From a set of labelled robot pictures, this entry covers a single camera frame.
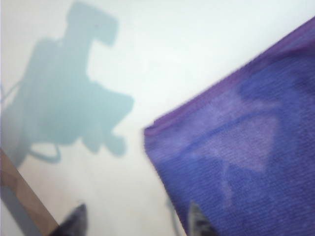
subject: purple cloth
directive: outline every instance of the purple cloth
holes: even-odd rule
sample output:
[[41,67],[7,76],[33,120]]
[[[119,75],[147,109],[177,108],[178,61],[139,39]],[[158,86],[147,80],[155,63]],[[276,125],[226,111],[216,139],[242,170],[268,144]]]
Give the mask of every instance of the purple cloth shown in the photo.
[[188,231],[191,201],[220,236],[315,235],[315,18],[145,130]]

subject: white surface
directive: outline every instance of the white surface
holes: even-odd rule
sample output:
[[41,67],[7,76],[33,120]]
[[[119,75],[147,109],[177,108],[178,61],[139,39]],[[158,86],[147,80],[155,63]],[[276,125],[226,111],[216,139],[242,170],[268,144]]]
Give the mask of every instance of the white surface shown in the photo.
[[[19,171],[58,222],[85,202],[90,236],[173,236],[167,195],[143,150],[143,128],[310,19],[315,1],[85,2],[119,22],[112,47],[93,42],[86,74],[109,90],[133,97],[131,113],[114,129],[126,139],[126,153],[116,157],[105,146],[92,153],[78,138],[59,146],[59,163],[28,155]],[[1,1],[2,92],[23,77],[38,41],[63,36],[73,3]],[[21,131],[16,129],[3,135],[17,140]],[[52,143],[32,148],[54,152]]]

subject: fabric texture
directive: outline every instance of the fabric texture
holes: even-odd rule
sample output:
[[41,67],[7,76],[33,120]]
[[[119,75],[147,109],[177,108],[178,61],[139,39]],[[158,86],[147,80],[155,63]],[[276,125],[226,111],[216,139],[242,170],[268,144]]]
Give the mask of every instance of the fabric texture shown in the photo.
[[315,235],[315,18],[144,134],[186,232]]

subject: purple microfiber towel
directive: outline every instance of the purple microfiber towel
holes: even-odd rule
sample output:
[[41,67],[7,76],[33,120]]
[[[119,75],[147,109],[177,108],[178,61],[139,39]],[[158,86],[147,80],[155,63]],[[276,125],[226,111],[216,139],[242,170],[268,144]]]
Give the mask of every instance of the purple microfiber towel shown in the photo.
[[186,232],[315,235],[315,18],[144,133]]

